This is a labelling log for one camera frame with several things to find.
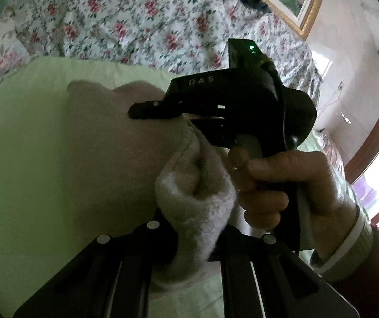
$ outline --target hand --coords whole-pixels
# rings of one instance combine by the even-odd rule
[[[228,161],[240,190],[237,203],[244,218],[255,228],[271,230],[288,206],[284,192],[268,190],[266,183],[303,182],[309,201],[314,246],[322,260],[338,249],[353,229],[357,207],[343,192],[331,165],[322,152],[288,151],[264,159],[250,159],[248,151],[234,147]]]

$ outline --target wrist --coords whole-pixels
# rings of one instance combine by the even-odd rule
[[[345,202],[326,216],[312,216],[315,250],[322,261],[327,261],[341,246],[358,218],[358,208]]]

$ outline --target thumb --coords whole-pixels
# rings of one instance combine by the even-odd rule
[[[259,181],[280,183],[305,182],[330,177],[329,162],[320,151],[288,151],[246,163],[248,174]]]

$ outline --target folded cloth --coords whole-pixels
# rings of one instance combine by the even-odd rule
[[[74,228],[91,241],[130,233],[156,207],[178,233],[178,251],[153,281],[174,289],[207,266],[236,192],[221,157],[184,117],[131,120],[133,103],[164,92],[133,82],[114,90],[87,81],[68,86],[67,192]]]

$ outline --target gold frame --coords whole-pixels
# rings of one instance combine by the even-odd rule
[[[283,21],[285,21],[290,28],[292,28],[303,40],[307,39],[314,21],[316,20],[317,13],[319,12],[320,6],[322,5],[323,0],[310,0],[310,5],[305,13],[301,25],[298,26],[289,16],[277,8],[269,0],[263,0],[264,3],[268,4],[271,10],[278,14]]]

